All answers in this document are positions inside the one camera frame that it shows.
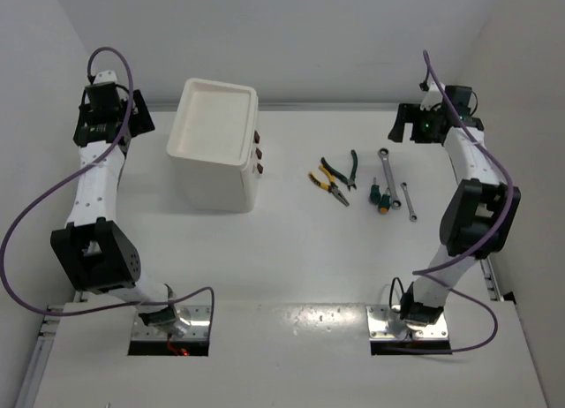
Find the small green screwdriver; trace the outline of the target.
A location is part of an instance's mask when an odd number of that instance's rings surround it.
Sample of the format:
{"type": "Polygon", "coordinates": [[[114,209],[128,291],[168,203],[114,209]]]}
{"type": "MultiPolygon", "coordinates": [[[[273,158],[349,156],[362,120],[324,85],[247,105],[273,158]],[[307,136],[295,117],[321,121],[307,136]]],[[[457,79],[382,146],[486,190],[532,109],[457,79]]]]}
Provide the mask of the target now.
{"type": "Polygon", "coordinates": [[[373,183],[370,187],[369,201],[373,205],[378,205],[380,203],[380,199],[381,199],[380,187],[376,182],[376,178],[374,178],[373,183]]]}

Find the green orange screwdriver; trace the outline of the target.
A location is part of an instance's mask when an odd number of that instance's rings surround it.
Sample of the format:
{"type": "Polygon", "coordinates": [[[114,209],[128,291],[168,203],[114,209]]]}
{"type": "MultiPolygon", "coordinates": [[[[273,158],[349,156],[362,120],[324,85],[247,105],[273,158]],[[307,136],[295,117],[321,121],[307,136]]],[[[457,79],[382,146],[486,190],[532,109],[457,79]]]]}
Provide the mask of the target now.
{"type": "Polygon", "coordinates": [[[389,189],[387,188],[380,197],[378,203],[378,212],[382,215],[386,214],[391,208],[391,197],[389,189]]]}

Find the yellow handled pliers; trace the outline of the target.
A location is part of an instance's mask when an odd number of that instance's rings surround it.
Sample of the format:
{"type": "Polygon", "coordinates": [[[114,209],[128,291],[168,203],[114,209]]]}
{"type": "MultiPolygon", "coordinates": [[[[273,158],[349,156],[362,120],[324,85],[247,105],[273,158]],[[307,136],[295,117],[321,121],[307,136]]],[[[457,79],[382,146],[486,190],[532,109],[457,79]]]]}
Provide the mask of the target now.
{"type": "Polygon", "coordinates": [[[332,194],[338,201],[340,201],[345,207],[348,207],[350,203],[347,201],[337,184],[335,183],[335,177],[332,173],[329,172],[327,168],[323,165],[319,166],[319,170],[322,171],[325,176],[327,177],[327,183],[320,181],[317,179],[312,171],[308,172],[308,177],[312,183],[314,183],[317,187],[324,190],[325,192],[332,194]]]}

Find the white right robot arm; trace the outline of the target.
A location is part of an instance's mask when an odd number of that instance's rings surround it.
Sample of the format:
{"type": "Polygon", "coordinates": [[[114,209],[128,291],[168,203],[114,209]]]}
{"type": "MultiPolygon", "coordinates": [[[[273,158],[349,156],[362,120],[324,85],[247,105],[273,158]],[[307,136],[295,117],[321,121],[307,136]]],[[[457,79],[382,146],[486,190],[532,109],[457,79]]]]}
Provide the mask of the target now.
{"type": "Polygon", "coordinates": [[[420,86],[421,103],[402,103],[389,139],[403,140],[412,125],[415,143],[439,143],[448,153],[457,188],[441,218],[440,246],[428,272],[414,280],[400,300],[399,316],[423,328],[443,314],[448,295],[478,261],[499,252],[506,243],[521,199],[486,155],[485,129],[472,115],[470,87],[420,86]]]}

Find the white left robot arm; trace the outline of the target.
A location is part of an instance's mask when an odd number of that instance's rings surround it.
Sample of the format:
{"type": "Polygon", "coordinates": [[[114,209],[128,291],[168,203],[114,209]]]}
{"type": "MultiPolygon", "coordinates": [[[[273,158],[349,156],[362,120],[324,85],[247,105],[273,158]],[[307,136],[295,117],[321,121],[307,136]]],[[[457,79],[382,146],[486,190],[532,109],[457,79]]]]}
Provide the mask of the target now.
{"type": "Polygon", "coordinates": [[[82,165],[74,205],[51,247],[73,287],[132,302],[144,325],[169,337],[185,332],[174,293],[142,271],[138,250],[117,225],[117,190],[132,138],[154,130],[140,91],[96,79],[86,86],[73,140],[82,165]]]}

